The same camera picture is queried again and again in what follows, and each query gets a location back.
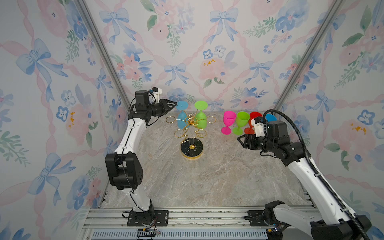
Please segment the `blue wine glass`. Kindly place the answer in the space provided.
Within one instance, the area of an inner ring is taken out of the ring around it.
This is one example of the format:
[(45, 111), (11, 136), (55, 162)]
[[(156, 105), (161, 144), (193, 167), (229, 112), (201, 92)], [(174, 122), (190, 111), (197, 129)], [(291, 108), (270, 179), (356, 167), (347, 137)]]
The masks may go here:
[(176, 109), (180, 111), (177, 117), (177, 123), (178, 123), (179, 129), (184, 129), (187, 126), (188, 120), (186, 120), (187, 113), (185, 112), (185, 110), (188, 108), (188, 106), (189, 104), (185, 101), (179, 101), (176, 106)]
[(277, 120), (277, 118), (274, 115), (272, 115), (272, 114), (267, 114), (265, 119), (266, 119), (267, 122), (273, 122), (273, 121)]

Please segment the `red wine glass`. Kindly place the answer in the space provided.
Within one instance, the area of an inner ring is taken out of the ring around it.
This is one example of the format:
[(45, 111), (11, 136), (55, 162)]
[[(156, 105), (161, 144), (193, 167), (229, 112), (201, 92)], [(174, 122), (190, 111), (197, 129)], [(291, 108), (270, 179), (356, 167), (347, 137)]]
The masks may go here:
[(250, 113), (250, 119), (248, 121), (249, 127), (244, 129), (244, 133), (253, 135), (255, 133), (254, 123), (255, 123), (255, 121), (256, 121), (256, 123), (258, 123), (262, 116), (263, 115), (259, 112), (251, 112)]

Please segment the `green wine glass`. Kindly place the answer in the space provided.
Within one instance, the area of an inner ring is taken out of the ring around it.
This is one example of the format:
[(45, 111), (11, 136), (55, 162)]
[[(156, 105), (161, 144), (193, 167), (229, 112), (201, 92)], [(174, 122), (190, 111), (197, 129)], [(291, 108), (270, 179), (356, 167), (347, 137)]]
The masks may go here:
[(198, 110), (198, 113), (196, 114), (197, 127), (199, 129), (205, 129), (208, 125), (208, 121), (207, 121), (207, 116), (204, 113), (204, 110), (208, 108), (208, 103), (205, 101), (197, 101), (195, 103), (195, 108)]
[(236, 127), (233, 129), (233, 133), (237, 136), (241, 136), (243, 134), (243, 127), (248, 124), (250, 119), (250, 114), (247, 112), (238, 112), (236, 117)]

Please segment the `pink wine glass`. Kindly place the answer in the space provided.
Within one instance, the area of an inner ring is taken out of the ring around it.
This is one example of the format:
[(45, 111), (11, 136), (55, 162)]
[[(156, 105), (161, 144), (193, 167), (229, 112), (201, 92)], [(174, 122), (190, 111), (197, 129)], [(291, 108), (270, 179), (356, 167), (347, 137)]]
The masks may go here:
[(237, 117), (237, 114), (233, 111), (226, 111), (224, 113), (223, 123), (225, 126), (221, 130), (224, 135), (230, 135), (232, 133), (230, 126), (234, 124), (236, 117)]

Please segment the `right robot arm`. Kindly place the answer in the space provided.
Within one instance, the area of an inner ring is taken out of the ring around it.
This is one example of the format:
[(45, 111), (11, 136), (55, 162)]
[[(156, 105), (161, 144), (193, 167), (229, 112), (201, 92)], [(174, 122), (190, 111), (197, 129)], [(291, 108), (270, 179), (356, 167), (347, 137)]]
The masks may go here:
[(289, 207), (282, 201), (265, 204), (259, 216), (248, 215), (251, 223), (263, 221), (274, 226), (280, 234), (287, 227), (294, 227), (314, 240), (367, 240), (372, 227), (370, 219), (356, 212), (336, 193), (324, 175), (316, 168), (311, 155), (299, 142), (292, 143), (287, 125), (282, 121), (256, 123), (252, 120), (254, 134), (238, 137), (243, 148), (271, 152), (298, 178), (318, 214), (310, 214)]

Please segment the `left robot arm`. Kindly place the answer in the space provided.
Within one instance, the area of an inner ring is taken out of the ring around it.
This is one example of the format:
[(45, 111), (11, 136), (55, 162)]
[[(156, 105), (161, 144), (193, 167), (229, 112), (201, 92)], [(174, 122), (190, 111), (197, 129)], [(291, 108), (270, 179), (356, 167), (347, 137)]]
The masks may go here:
[(162, 90), (156, 87), (135, 92), (123, 139), (116, 150), (105, 157), (111, 186), (128, 195), (134, 204), (127, 216), (129, 226), (150, 226), (156, 220), (152, 200), (140, 187), (144, 171), (136, 151), (151, 118), (164, 116), (177, 106), (174, 101), (162, 99), (161, 94)]

